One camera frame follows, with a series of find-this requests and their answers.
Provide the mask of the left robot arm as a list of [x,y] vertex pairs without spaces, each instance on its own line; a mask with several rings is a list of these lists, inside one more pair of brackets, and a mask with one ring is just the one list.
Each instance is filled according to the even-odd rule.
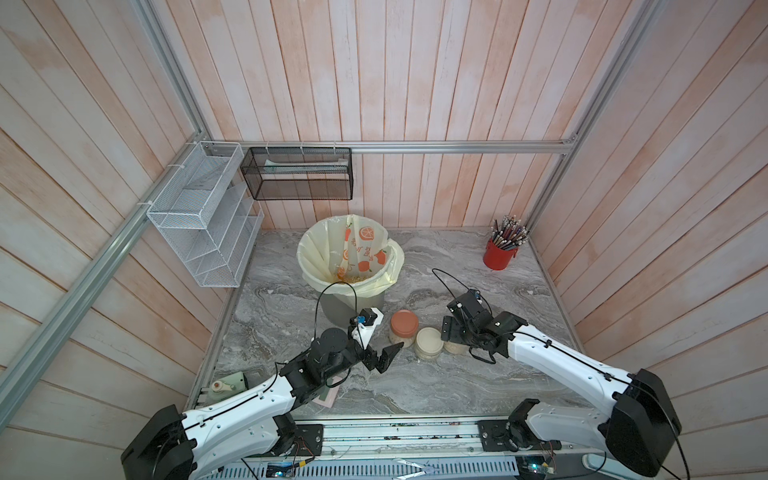
[[128,479],[199,479],[250,455],[280,455],[294,443],[292,411],[334,387],[357,364],[385,372],[401,343],[375,351],[371,328],[325,330],[262,384],[219,403],[158,410],[120,457]]

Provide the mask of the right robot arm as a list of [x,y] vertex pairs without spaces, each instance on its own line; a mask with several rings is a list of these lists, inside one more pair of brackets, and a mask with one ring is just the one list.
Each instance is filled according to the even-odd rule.
[[506,419],[479,422],[484,451],[522,452],[570,443],[598,449],[632,473],[654,477],[670,451],[680,446],[682,425],[654,373],[605,365],[515,314],[493,314],[477,290],[455,297],[447,308],[442,340],[466,346],[471,355],[487,352],[488,364],[498,356],[526,364],[588,402],[585,407],[558,407],[525,399]]

